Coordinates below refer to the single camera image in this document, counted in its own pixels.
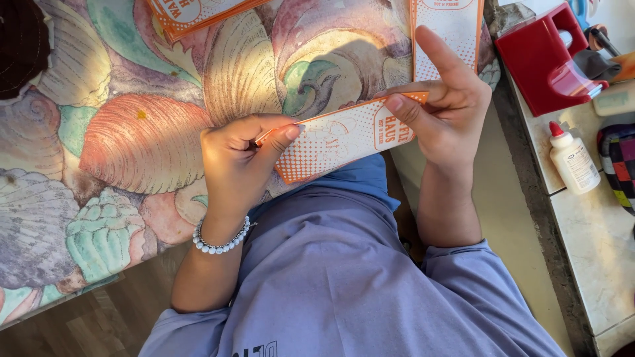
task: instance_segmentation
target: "sleeve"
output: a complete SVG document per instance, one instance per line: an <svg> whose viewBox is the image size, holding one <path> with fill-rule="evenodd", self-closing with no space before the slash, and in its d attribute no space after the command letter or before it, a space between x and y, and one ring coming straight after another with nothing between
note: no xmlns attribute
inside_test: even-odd
<svg viewBox="0 0 635 357"><path fill-rule="evenodd" d="M167 309L161 313L139 357L213 356L231 307L207 313L179 314Z"/></svg>
<svg viewBox="0 0 635 357"><path fill-rule="evenodd" d="M504 330L524 351L538 356L564 356L533 317L514 279L487 240L457 248L431 246L422 271Z"/></svg>

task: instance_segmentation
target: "colorful checkered fabric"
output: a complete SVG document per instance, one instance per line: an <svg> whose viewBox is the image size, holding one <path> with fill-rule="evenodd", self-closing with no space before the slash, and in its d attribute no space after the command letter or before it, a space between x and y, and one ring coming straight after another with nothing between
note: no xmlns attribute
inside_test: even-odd
<svg viewBox="0 0 635 357"><path fill-rule="evenodd" d="M617 199L635 215L635 125L611 125L600 130L598 152Z"/></svg>

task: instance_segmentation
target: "hand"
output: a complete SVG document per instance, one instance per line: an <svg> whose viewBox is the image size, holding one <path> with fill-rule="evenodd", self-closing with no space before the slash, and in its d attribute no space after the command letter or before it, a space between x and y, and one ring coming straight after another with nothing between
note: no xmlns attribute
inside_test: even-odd
<svg viewBox="0 0 635 357"><path fill-rule="evenodd" d="M232 226L242 222L265 192L274 164L300 134L296 121L280 114L252 114L201 132L208 192L205 221ZM257 149L255 139L275 128Z"/></svg>
<svg viewBox="0 0 635 357"><path fill-rule="evenodd" d="M417 27L415 39L436 66L441 80L422 81L389 88L386 108L417 134L426 159L441 169L472 168L491 89L474 71L425 26ZM427 103L401 94L429 91Z"/></svg>

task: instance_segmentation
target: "red bottle cap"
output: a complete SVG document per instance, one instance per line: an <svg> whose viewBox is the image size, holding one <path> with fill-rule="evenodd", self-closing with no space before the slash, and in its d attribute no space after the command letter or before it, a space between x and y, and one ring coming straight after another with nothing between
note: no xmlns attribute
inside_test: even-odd
<svg viewBox="0 0 635 357"><path fill-rule="evenodd" d="M558 136L560 136L560 135L565 133L560 128L560 125L558 125L558 123L556 123L555 121L550 121L549 122L549 129L551 130L551 136L552 137L558 137Z"/></svg>

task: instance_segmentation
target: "person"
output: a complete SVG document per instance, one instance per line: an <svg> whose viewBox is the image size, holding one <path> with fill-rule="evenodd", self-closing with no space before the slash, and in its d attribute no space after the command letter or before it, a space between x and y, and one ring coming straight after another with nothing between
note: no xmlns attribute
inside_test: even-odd
<svg viewBox="0 0 635 357"><path fill-rule="evenodd" d="M415 37L441 80L376 97L390 95L427 158L422 267L399 243L378 154L250 211L300 129L274 114L238 119L201 134L200 237L233 241L247 214L257 226L227 252L190 249L140 356L564 356L481 237L471 190L491 90L430 29ZM429 91L425 107L399 94L413 91Z"/></svg>

